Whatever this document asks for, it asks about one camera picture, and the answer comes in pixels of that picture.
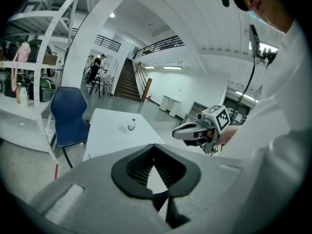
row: white shelf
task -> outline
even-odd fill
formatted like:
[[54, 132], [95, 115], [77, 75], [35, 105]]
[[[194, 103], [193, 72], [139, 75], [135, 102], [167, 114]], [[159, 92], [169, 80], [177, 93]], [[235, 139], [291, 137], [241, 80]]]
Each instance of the white shelf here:
[[[50, 101], [40, 102], [40, 112], [42, 113], [50, 105]], [[37, 120], [35, 104], [33, 100], [28, 101], [28, 107], [22, 108], [16, 102], [16, 98], [0, 95], [0, 109], [8, 113], [21, 116], [27, 119]]]
[[[51, 143], [55, 134], [55, 123], [51, 121], [48, 130], [48, 141]], [[41, 137], [36, 121], [0, 111], [0, 138], [26, 148], [48, 152]]]
[[[16, 14], [8, 19], [5, 36], [44, 35], [57, 13], [58, 11], [43, 10]], [[67, 25], [61, 19], [53, 36], [68, 37], [68, 32]]]
[[[1, 68], [12, 68], [13, 62], [6, 60], [6, 61], [0, 61], [0, 67]], [[32, 70], [34, 71], [36, 68], [36, 63], [35, 62], [20, 62], [19, 63], [19, 69], [25, 69], [25, 70]], [[41, 68], [57, 68], [57, 69], [63, 69], [61, 66], [56, 66], [56, 65], [48, 65], [48, 64], [43, 64]]]

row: bottle on shelf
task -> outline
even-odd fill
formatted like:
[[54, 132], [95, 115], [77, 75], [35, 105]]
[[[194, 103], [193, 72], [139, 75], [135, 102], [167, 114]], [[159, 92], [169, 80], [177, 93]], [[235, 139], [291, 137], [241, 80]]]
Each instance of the bottle on shelf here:
[[27, 94], [27, 89], [25, 87], [21, 88], [20, 93], [19, 93], [19, 99], [20, 99], [21, 107], [28, 106], [28, 94]]
[[20, 90], [21, 90], [21, 84], [18, 83], [18, 86], [16, 87], [15, 93], [16, 93], [16, 102], [20, 104]]

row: table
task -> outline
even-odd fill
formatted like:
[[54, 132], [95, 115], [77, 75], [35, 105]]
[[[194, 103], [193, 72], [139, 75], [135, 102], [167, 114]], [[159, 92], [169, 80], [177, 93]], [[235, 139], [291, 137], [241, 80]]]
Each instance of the table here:
[[180, 101], [164, 95], [159, 109], [162, 111], [169, 110], [170, 111], [169, 115], [171, 117], [175, 117], [180, 104], [181, 104]]
[[[133, 118], [136, 119], [137, 127], [130, 132], [127, 123]], [[87, 147], [82, 161], [131, 147], [165, 143], [139, 114], [96, 108], [90, 124]]]

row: wooden handrail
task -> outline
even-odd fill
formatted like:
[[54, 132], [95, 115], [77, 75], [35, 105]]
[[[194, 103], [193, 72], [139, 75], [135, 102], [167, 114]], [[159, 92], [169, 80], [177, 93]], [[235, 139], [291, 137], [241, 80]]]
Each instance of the wooden handrail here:
[[141, 67], [141, 62], [136, 64], [135, 74], [136, 73], [138, 74], [138, 79], [140, 81], [140, 84], [141, 84], [141, 87], [142, 87], [142, 90], [143, 90], [143, 95], [142, 95], [142, 98], [141, 98], [141, 102], [143, 103], [145, 101], [147, 93], [148, 93], [148, 91], [150, 89], [150, 86], [151, 86], [151, 83], [152, 83], [152, 79], [148, 78], [148, 80], [146, 81], [144, 72], [143, 72], [142, 67]]

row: metal railing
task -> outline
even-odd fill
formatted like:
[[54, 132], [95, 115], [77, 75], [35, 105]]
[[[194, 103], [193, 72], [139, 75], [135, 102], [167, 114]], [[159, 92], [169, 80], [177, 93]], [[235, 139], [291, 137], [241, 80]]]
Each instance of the metal railing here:
[[141, 88], [143, 91], [142, 97], [141, 97], [141, 102], [143, 103], [146, 99], [147, 93], [150, 89], [151, 83], [152, 83], [152, 79], [148, 78], [148, 80], [146, 81], [145, 75], [143, 73], [142, 67], [141, 67], [141, 62], [136, 64], [136, 71], [135, 71], [135, 75], [138, 75], [138, 79], [140, 81], [141, 84]]
[[[73, 37], [76, 35], [77, 31], [78, 31], [78, 29], [72, 28], [72, 36]], [[97, 35], [96, 39], [94, 40], [94, 44], [109, 48], [109, 49], [116, 51], [116, 52], [118, 52], [119, 47], [121, 45], [119, 42], [111, 40], [111, 39], [104, 37], [104, 36], [101, 36], [101, 35]]]
[[148, 55], [150, 53], [154, 53], [154, 52], [157, 52], [160, 50], [170, 49], [170, 48], [174, 48], [174, 47], [180, 47], [180, 46], [184, 46], [184, 45], [185, 44], [182, 42], [180, 37], [178, 37], [178, 36], [170, 37], [170, 38], [167, 38], [165, 40], [158, 41], [152, 45], [149, 45], [149, 46], [145, 47], [144, 49], [138, 50], [135, 58], [138, 58], [138, 57], [141, 57], [144, 55]]

